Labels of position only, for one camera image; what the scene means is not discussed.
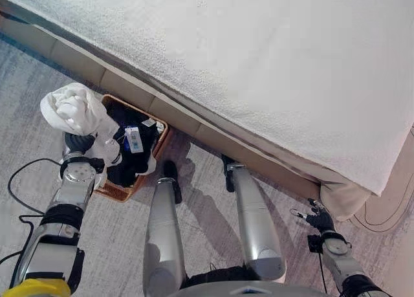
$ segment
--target clothing tag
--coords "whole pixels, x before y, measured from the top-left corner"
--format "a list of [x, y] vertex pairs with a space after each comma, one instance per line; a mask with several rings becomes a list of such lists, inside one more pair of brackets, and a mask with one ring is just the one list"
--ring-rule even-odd
[[143, 121], [141, 123], [144, 124], [144, 125], [146, 125], [147, 127], [151, 127], [151, 126], [153, 126], [156, 123], [156, 121], [153, 120], [152, 118], [148, 118], [147, 120], [145, 120], [145, 121]]
[[144, 147], [142, 146], [140, 130], [137, 127], [126, 127], [125, 135], [128, 140], [129, 149], [131, 153], [143, 153]]
[[158, 133], [162, 133], [164, 131], [164, 124], [162, 124], [161, 122], [157, 121], [157, 130]]

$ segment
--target robot leg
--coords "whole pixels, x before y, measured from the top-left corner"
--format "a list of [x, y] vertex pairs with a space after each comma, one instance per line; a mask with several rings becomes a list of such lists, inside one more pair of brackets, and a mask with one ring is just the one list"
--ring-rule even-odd
[[281, 253], [272, 217], [257, 184], [242, 164], [227, 164], [226, 170], [226, 176], [232, 178], [231, 182], [236, 192], [246, 266], [253, 270], [260, 280], [284, 281], [286, 261]]
[[180, 230], [175, 213], [176, 180], [159, 179], [155, 188], [144, 249], [144, 294], [168, 296], [186, 278]]

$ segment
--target laundry basket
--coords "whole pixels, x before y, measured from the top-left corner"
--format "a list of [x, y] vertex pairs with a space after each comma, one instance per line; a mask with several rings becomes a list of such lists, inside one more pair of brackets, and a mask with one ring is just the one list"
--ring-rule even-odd
[[[113, 95], [105, 94], [103, 96], [102, 103], [103, 103], [104, 106], [108, 107], [108, 106], [110, 106], [110, 104], [112, 102], [118, 102], [119, 104], [125, 105], [126, 107], [129, 107], [129, 108], [134, 109], [135, 111], [137, 111], [139, 113], [147, 115], [148, 117], [150, 117], [154, 120], [157, 120], [157, 121], [161, 122], [164, 125], [164, 131], [161, 133], [161, 135], [160, 135], [160, 137], [159, 137], [159, 139], [158, 139], [158, 141], [155, 144], [155, 147], [153, 149], [153, 156], [158, 161], [161, 158], [162, 152], [164, 151], [164, 148], [168, 144], [169, 139], [171, 138], [172, 130], [168, 126], [168, 124], [165, 121], [163, 121], [163, 120], [161, 120], [161, 119], [159, 119], [159, 118], [157, 118], [157, 117], [155, 117], [155, 116], [153, 116], [153, 115], [151, 115], [151, 114], [149, 114], [149, 113], [147, 113], [147, 112], [145, 112], [145, 111], [143, 111], [143, 110], [127, 103], [127, 102], [124, 102], [124, 101], [120, 100], [119, 98], [116, 98]], [[107, 180], [103, 187], [99, 187], [94, 192], [100, 193], [100, 194], [102, 194], [102, 195], [104, 195], [104, 196], [106, 196], [110, 199], [113, 199], [115, 201], [125, 202], [130, 198], [130, 196], [132, 196], [144, 184], [146, 177], [147, 177], [146, 175], [139, 175], [136, 178], [134, 186], [130, 187], [130, 188], [124, 188], [122, 186], [113, 184], [112, 182]]]

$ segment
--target white bedspread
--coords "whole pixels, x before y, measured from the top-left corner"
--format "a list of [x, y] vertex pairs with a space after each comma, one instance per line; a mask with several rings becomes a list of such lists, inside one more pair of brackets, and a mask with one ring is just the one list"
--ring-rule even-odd
[[414, 0], [9, 0], [380, 195], [414, 121]]

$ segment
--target black shoe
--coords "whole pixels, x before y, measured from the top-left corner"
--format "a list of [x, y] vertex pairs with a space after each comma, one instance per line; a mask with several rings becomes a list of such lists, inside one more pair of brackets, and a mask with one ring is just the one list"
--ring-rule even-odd
[[164, 162], [164, 177], [170, 177], [174, 179], [173, 188], [175, 196], [175, 204], [180, 204], [182, 202], [181, 188], [179, 185], [179, 173], [175, 163], [171, 160]]

